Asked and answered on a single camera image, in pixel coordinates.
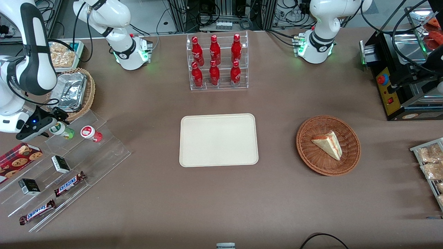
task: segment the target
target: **red bottle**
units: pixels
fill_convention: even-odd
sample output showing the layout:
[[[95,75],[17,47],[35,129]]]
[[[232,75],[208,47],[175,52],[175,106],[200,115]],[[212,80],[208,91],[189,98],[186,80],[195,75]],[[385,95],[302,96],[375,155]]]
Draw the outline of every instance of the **red bottle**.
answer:
[[[231,61],[234,63],[235,60],[240,61],[241,59],[241,43],[240,43],[240,35],[234,35],[234,42],[231,47]]]
[[[218,86],[218,84],[220,84],[220,70],[218,69],[217,62],[215,60],[211,60],[209,74],[211,75],[211,84],[213,86]]]
[[[191,38],[192,41],[192,56],[194,57],[194,61],[198,63],[199,66],[203,66],[205,64],[205,60],[203,59],[203,49],[202,46],[198,43],[198,38],[193,36]]]
[[[209,51],[211,52],[211,60],[215,60],[217,65],[220,65],[222,62],[222,55],[220,52],[220,44],[217,42],[216,35],[211,35],[211,47],[209,48]]]
[[[232,87],[238,87],[238,85],[240,84],[240,68],[238,67],[239,62],[237,60],[235,60],[232,65],[233,67],[231,68],[231,86]]]
[[[203,74],[200,68],[198,68],[197,62],[192,62],[192,79],[194,80],[195,87],[203,87]]]

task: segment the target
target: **yellow panel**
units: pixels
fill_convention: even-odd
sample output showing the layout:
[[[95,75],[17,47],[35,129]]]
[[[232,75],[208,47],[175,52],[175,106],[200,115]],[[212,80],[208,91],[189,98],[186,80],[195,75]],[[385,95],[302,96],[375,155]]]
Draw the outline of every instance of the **yellow panel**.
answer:
[[[382,76],[384,74],[387,74],[388,76],[390,76],[388,68],[385,68],[379,75],[377,75],[377,77],[375,79],[377,80],[377,78],[379,76]],[[400,101],[398,100],[397,93],[393,93],[393,94],[388,93],[388,86],[391,85],[391,81],[389,81],[388,84],[385,86],[382,86],[380,84],[377,84],[377,85],[378,85],[378,89],[380,90],[381,99],[383,101],[383,105],[385,106],[386,113],[388,115],[391,115],[394,112],[396,112],[398,109],[400,109],[401,105],[400,105]],[[389,104],[388,103],[389,98],[392,98],[394,100],[394,102]]]

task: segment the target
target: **white robotic arm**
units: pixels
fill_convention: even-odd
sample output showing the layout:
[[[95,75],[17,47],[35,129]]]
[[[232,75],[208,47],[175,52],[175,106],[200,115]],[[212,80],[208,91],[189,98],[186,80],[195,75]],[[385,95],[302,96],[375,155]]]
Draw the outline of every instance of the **white robotic arm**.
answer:
[[[340,30],[338,17],[351,16],[360,6],[365,12],[371,4],[372,0],[364,0],[363,4],[362,0],[312,0],[309,9],[317,24],[314,30],[299,35],[298,56],[313,64],[324,62]]]
[[[26,101],[21,90],[45,95],[55,87],[57,76],[43,17],[35,2],[0,0],[0,12],[20,30],[25,53],[25,57],[0,55],[0,132],[24,132],[26,135],[22,133],[19,137],[27,141],[43,133],[56,120]]]
[[[131,23],[128,7],[118,0],[79,0],[74,2],[74,12],[106,38],[126,70],[135,70],[150,61],[152,44],[132,37],[126,30]]]

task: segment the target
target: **round wicker basket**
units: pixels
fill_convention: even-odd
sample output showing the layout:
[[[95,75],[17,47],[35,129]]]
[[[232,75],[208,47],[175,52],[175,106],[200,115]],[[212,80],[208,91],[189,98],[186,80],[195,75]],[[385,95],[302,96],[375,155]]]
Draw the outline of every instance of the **round wicker basket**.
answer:
[[[87,111],[91,109],[92,102],[94,101],[94,94],[95,94],[95,82],[92,78],[91,74],[89,74],[88,71],[84,70],[83,68],[76,68],[72,69],[66,72],[63,72],[62,74],[73,74],[73,73],[83,73],[88,77],[88,81],[86,82],[86,89],[85,89],[85,96],[83,97],[83,104],[82,109],[76,113],[68,113],[69,118],[67,120],[69,122],[74,121],[75,119],[83,116]],[[51,94],[48,93],[46,95],[46,99],[49,100],[51,97]]]
[[[343,151],[340,161],[335,160],[315,145],[312,137],[334,131]],[[354,130],[333,116],[312,117],[300,126],[296,138],[297,150],[302,160],[314,171],[328,176],[349,173],[360,160],[360,141]]]

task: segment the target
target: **brown tablecloth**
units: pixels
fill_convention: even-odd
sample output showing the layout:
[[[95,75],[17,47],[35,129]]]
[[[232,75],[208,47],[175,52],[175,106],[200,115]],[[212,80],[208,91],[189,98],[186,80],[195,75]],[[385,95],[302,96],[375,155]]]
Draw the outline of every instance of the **brown tablecloth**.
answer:
[[[442,122],[386,121],[358,52],[372,32],[343,29],[321,65],[294,58],[266,32],[249,32],[250,88],[209,93],[189,89],[185,35],[162,36],[152,63],[136,71],[94,40],[83,65],[97,85],[92,109],[134,153],[38,233],[2,212],[0,247],[207,249],[232,241],[238,249],[281,249],[325,232],[350,248],[442,248],[443,221],[425,219],[441,213],[408,150],[442,137]],[[226,113],[255,116],[259,162],[181,167],[180,120]],[[296,151],[297,128],[320,114],[343,119],[359,136],[360,163],[345,176],[313,172]],[[0,141],[1,154],[18,144],[12,134]]]

